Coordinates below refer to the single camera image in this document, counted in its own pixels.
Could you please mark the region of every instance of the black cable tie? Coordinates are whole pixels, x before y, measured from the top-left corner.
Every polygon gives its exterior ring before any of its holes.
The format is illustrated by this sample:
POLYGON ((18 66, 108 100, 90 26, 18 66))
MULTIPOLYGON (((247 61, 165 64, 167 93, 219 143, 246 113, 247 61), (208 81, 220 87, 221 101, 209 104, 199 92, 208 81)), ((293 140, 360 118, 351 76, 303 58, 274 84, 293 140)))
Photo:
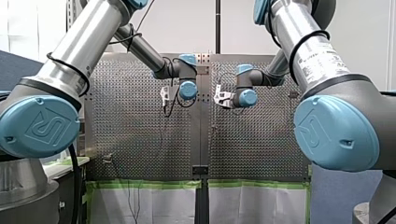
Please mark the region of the black cable tie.
POLYGON ((298 85, 298 83, 297 83, 297 79, 294 75, 294 68, 293 68, 294 58, 295 58, 300 46, 302 46, 303 43, 305 43, 305 41, 307 41, 309 38, 316 36, 316 35, 326 35, 327 39, 330 40, 330 34, 327 31, 316 30, 316 31, 312 32, 311 34, 305 35, 303 38, 301 38, 301 40, 296 44, 296 46, 294 46, 293 50, 291 51, 291 55, 290 55, 290 59, 289 59, 289 71, 290 71, 291 78, 293 78, 293 81, 297 85, 298 85))
POLYGON ((75 66, 73 66, 73 65, 71 65, 69 63, 66 63, 66 62, 64 62, 62 60, 53 58, 52 57, 52 52, 47 54, 47 58, 50 59, 53 62, 59 63, 61 65, 64 65, 64 66, 72 69, 73 71, 75 71, 85 81, 85 91, 83 93, 81 93, 79 95, 79 97, 87 94, 87 92, 90 90, 90 86, 91 86, 90 85, 90 80, 81 71, 79 71, 78 68, 76 68, 75 66))

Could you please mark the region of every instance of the black band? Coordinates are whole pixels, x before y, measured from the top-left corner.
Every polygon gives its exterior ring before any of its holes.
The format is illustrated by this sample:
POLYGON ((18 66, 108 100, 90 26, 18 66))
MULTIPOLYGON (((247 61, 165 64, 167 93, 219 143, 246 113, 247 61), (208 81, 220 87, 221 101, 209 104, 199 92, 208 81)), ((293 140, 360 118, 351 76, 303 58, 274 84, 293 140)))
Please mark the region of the black band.
POLYGON ((196 77, 180 77, 178 80, 196 80, 196 77))
POLYGON ((387 175, 387 176, 390 176, 390 177, 392 177, 392 178, 394 178, 394 179, 396 179, 396 171, 382 171, 382 173, 384 174, 384 175, 387 175))
POLYGON ((240 90, 240 89, 251 89, 251 90, 253 90, 253 87, 236 87, 236 89, 237 90, 240 90))
POLYGON ((35 81, 32 79, 27 79, 23 78, 21 79, 20 83, 18 85, 23 85, 31 88, 35 88, 44 92, 47 92, 51 95, 58 96, 60 98, 65 99, 67 102, 69 102, 77 111, 81 109, 81 103, 77 101, 75 98, 71 97, 70 95, 51 87, 50 85, 47 85, 46 83, 35 81))
POLYGON ((10 156, 10 155, 7 155, 7 154, 0 155, 0 162, 3 162, 3 161, 17 161, 17 160, 21 160, 21 159, 22 158, 13 157, 13 156, 10 156))
POLYGON ((82 73, 81 71, 79 71, 78 68, 76 68, 76 67, 73 66, 72 64, 69 64, 69 63, 66 63, 66 62, 64 62, 64 61, 62 61, 62 60, 53 58, 53 57, 52 57, 52 52, 50 52, 50 53, 47 54, 47 58, 50 59, 51 61, 55 62, 55 63, 59 63, 59 64, 61 64, 61 65, 63 65, 63 66, 66 66, 66 67, 72 69, 73 71, 75 71, 75 72, 84 80, 84 82, 85 82, 85 90, 79 95, 79 97, 81 97, 81 96, 87 94, 87 92, 90 90, 90 86, 91 86, 91 85, 90 85, 90 80, 85 76, 84 73, 82 73))
POLYGON ((312 88, 311 90, 309 90, 303 96, 302 101, 310 96, 316 95, 318 92, 321 92, 324 89, 329 88, 330 86, 333 86, 335 84, 338 84, 341 82, 356 81, 356 80, 372 82, 370 80, 370 78, 363 76, 363 75, 359 75, 359 74, 349 74, 349 75, 344 75, 341 77, 330 78, 330 79, 318 84, 316 87, 312 88))
POLYGON ((296 57, 297 51, 300 48, 300 46, 303 43, 305 43, 305 41, 307 41, 309 38, 311 38, 313 36, 317 36, 317 35, 326 35, 327 39, 330 40, 330 34, 327 31, 317 30, 317 31, 314 31, 311 34, 306 35, 303 38, 301 38, 301 40, 296 44, 296 46, 294 46, 294 49, 291 51, 291 55, 290 55, 290 59, 289 59, 289 71, 290 71, 291 78, 293 78, 293 81, 297 85, 298 85, 298 83, 297 83, 297 79, 294 75, 294 68, 293 68, 294 58, 296 57))

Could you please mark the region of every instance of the green trim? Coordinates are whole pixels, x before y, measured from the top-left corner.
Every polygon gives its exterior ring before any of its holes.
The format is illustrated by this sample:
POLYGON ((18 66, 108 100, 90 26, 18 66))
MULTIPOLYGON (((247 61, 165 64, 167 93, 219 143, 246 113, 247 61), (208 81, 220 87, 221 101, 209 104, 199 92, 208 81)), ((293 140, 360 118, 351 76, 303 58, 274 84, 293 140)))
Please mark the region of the green trim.
MULTIPOLYGON (((77 157, 78 163, 81 161, 87 160, 89 157, 77 157)), ((52 164, 57 164, 57 165, 72 165, 72 161, 70 159, 64 160, 64 161, 49 161, 46 162, 44 165, 52 165, 52 164)))
POLYGON ((146 180, 111 180, 87 183, 92 189, 199 189, 201 181, 146 181, 146 180))
POLYGON ((201 181, 103 180, 86 183, 87 223, 91 224, 92 195, 97 189, 200 189, 201 181))
MULTIPOLYGON (((87 159, 88 159, 88 157, 77 157, 78 163, 80 163, 81 161, 85 161, 87 159)), ((72 161, 70 159, 59 162, 59 165, 71 165, 71 164, 72 164, 72 161)))
POLYGON ((209 180, 209 187, 216 189, 258 187, 268 189, 308 189, 306 183, 277 182, 260 180, 209 180))

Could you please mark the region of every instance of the pegboard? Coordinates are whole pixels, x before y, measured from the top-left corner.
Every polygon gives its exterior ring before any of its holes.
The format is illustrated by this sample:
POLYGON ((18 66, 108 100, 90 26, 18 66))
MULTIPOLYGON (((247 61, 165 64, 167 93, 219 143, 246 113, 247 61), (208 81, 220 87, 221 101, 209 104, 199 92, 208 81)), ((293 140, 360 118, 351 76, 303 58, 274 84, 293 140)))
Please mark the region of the pegboard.
POLYGON ((166 119, 160 89, 170 81, 153 79, 132 55, 106 54, 86 98, 88 178, 185 180, 193 178, 192 166, 209 165, 212 179, 308 181, 309 161, 293 133, 299 91, 289 77, 282 87, 256 87, 259 102, 244 111, 212 100, 220 79, 223 91, 234 91, 238 64, 264 69, 271 60, 206 55, 197 102, 190 109, 176 106, 166 119))
MULTIPOLYGON (((251 63, 264 70, 269 56, 212 55, 211 95, 216 84, 235 91, 236 66, 251 63)), ((293 132, 293 114, 300 102, 290 76, 281 87, 255 87, 258 103, 251 108, 228 110, 210 106, 209 177, 307 181, 308 159, 293 132)))
POLYGON ((191 179, 191 114, 175 106, 172 116, 164 117, 160 90, 169 80, 155 80, 131 54, 106 54, 91 81, 86 98, 90 180, 191 179))

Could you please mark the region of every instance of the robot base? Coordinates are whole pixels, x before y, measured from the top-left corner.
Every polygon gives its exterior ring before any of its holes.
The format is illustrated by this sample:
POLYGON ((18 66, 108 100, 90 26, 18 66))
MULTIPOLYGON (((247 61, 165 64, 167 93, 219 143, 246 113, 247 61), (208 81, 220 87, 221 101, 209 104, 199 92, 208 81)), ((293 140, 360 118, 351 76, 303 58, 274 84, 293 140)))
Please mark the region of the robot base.
MULTIPOLYGON (((376 224, 396 206, 396 178, 383 175, 370 203, 361 203, 353 209, 353 224, 376 224)), ((387 224, 396 224, 393 217, 387 224)))
POLYGON ((57 224, 59 222, 58 183, 51 181, 40 195, 0 205, 1 223, 57 224))

